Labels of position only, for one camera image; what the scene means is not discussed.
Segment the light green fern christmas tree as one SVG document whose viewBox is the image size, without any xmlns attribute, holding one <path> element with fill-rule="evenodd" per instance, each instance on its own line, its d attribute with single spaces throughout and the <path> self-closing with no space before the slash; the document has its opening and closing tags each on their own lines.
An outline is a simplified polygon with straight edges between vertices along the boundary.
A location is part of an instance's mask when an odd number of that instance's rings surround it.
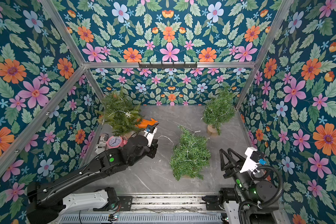
<svg viewBox="0 0 336 224">
<path fill-rule="evenodd" d="M 140 106 L 134 105 L 133 100 L 122 91 L 105 95 L 95 112 L 100 123 L 112 127 L 114 136 L 138 131 L 138 125 L 143 119 Z"/>
</svg>

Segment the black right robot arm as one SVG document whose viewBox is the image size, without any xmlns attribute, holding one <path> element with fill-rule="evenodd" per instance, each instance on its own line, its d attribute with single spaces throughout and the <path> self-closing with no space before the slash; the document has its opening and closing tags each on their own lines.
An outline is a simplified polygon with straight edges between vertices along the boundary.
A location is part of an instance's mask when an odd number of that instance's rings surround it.
<svg viewBox="0 0 336 224">
<path fill-rule="evenodd" d="M 225 179 L 233 179 L 232 188 L 221 188 L 217 202 L 231 224 L 250 224 L 252 214 L 269 214 L 278 210 L 283 194 L 282 174 L 268 166 L 265 154 L 248 147 L 241 156 L 229 148 L 219 150 L 221 171 Z"/>
</svg>

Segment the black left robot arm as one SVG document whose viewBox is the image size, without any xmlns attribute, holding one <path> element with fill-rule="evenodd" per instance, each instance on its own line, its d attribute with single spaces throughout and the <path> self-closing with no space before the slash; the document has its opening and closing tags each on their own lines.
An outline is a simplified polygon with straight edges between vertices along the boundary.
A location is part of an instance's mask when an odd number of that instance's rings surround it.
<svg viewBox="0 0 336 224">
<path fill-rule="evenodd" d="M 55 224 L 62 215 L 87 209 L 113 211 L 118 197 L 112 187 L 89 193 L 77 193 L 86 185 L 126 170 L 148 156 L 154 158 L 157 139 L 137 135 L 128 139 L 123 147 L 111 148 L 98 154 L 85 167 L 49 183 L 30 183 L 27 219 L 31 224 Z"/>
</svg>

